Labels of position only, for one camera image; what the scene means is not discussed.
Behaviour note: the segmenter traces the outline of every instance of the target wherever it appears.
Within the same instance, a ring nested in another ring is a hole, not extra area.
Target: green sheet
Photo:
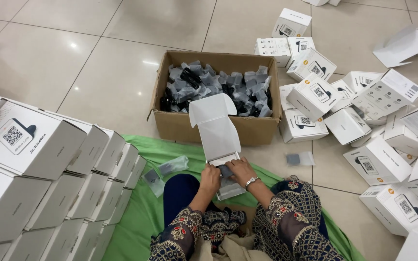
[[[140,151],[148,163],[143,171],[157,169],[157,166],[176,157],[186,155],[189,159],[189,169],[180,173],[194,175],[201,179],[200,173],[204,168],[204,152],[202,147],[181,145],[174,142],[142,137],[123,135],[125,140]],[[272,187],[282,179],[277,175],[253,164],[253,168],[268,186]],[[167,181],[173,173],[164,178]],[[255,207],[257,200],[250,194],[244,193],[239,196],[224,200],[226,204]],[[348,261],[364,261],[360,252],[353,246],[351,241],[334,223],[328,213],[323,210],[323,215],[328,228],[328,234],[333,246]],[[156,198],[148,185],[140,179],[136,185],[129,206],[116,226],[112,240],[104,254],[103,261],[142,261],[149,258],[149,242],[152,235],[157,235],[164,229],[163,198]]]

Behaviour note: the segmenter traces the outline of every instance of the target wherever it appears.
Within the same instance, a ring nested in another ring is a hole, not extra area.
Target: woman
[[[167,181],[167,227],[153,238],[149,260],[344,260],[328,240],[319,197],[307,182],[291,176],[269,190],[245,157],[225,165],[235,181],[259,201],[254,235],[249,237],[254,241],[250,244],[231,235],[246,222],[246,214],[228,208],[222,211],[212,203],[221,186],[220,170],[206,164],[201,183],[188,174]],[[212,254],[204,245],[210,245]]]

